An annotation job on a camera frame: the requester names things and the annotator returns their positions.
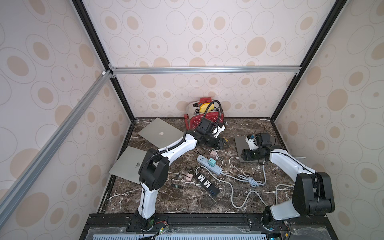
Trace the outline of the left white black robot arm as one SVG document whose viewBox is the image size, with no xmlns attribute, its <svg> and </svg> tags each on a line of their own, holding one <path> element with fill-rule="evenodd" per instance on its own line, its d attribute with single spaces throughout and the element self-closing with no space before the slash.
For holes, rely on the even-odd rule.
<svg viewBox="0 0 384 240">
<path fill-rule="evenodd" d="M 228 146 L 225 138 L 219 137 L 224 131 L 221 118 L 224 110 L 218 100 L 213 100 L 207 106 L 209 109 L 218 104 L 218 119 L 214 122 L 206 118 L 208 110 L 202 116 L 196 129 L 183 132 L 180 139 L 162 149 L 149 149 L 139 169 L 139 180 L 142 187 L 141 201 L 137 210 L 137 218 L 142 225 L 152 224 L 156 212 L 156 200 L 159 189 L 168 179 L 169 166 L 183 154 L 196 148 L 206 146 L 214 150 L 222 150 Z"/>
</svg>

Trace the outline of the black power strip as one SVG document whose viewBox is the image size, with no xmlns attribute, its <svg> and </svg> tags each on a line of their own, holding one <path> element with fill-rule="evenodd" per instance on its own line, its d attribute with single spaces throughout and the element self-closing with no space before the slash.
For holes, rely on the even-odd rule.
<svg viewBox="0 0 384 240">
<path fill-rule="evenodd" d="M 214 183 L 203 174 L 197 174 L 196 179 L 203 189 L 207 191 L 212 197 L 217 197 L 220 190 L 214 185 Z"/>
</svg>

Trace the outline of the white power strip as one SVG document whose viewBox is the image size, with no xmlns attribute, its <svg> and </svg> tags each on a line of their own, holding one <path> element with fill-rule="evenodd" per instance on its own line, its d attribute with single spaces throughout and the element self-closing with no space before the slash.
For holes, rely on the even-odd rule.
<svg viewBox="0 0 384 240">
<path fill-rule="evenodd" d="M 208 170 L 215 173 L 216 175 L 218 175 L 218 176 L 221 175 L 223 173 L 223 169 L 221 167 L 219 167 L 217 164 L 214 167 L 210 166 L 208 163 L 208 160 L 209 159 L 207 159 L 206 157 L 204 157 L 202 155 L 199 155 L 197 157 L 197 161 L 199 164 L 206 167 Z"/>
</svg>

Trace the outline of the green charger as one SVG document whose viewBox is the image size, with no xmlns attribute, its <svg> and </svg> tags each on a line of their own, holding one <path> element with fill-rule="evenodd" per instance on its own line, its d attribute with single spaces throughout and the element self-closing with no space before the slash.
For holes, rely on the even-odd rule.
<svg viewBox="0 0 384 240">
<path fill-rule="evenodd" d="M 210 159 L 208 160 L 208 163 L 209 163 L 210 166 L 214 167 L 214 166 L 216 165 L 216 160 L 210 158 Z"/>
</svg>

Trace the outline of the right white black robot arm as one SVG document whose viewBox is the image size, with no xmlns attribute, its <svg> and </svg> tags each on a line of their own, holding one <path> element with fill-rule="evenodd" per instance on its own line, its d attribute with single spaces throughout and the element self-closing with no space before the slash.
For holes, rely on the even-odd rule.
<svg viewBox="0 0 384 240">
<path fill-rule="evenodd" d="M 335 211 L 332 181 L 327 173 L 305 166 L 279 145 L 273 145 L 269 133 L 248 135 L 244 142 L 248 145 L 241 153 L 244 161 L 257 161 L 263 165 L 271 162 L 295 183 L 291 200 L 265 207 L 262 218 L 265 227 L 277 221 L 322 216 Z"/>
</svg>

